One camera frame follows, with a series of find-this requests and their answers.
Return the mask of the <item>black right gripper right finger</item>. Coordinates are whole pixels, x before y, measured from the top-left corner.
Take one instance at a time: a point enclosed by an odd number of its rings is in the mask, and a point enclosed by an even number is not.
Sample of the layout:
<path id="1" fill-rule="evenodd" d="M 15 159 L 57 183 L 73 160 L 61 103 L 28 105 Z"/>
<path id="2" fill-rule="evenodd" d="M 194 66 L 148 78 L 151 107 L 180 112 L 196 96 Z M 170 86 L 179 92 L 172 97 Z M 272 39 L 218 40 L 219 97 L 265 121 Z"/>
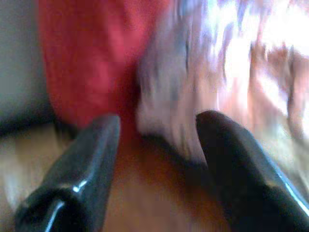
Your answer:
<path id="1" fill-rule="evenodd" d="M 216 111 L 196 128 L 231 231 L 308 231 L 308 200 L 248 130 Z"/>

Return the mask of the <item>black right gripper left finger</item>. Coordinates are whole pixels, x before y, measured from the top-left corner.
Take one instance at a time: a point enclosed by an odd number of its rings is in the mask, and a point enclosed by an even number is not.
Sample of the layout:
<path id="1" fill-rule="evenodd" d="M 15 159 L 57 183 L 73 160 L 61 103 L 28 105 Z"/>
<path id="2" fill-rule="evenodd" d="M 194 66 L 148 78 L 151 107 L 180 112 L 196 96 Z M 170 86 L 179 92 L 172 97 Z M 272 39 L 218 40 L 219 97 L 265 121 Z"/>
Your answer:
<path id="1" fill-rule="evenodd" d="M 104 115 L 79 132 L 42 183 L 19 205 L 17 232 L 102 229 L 120 137 L 120 118 Z"/>

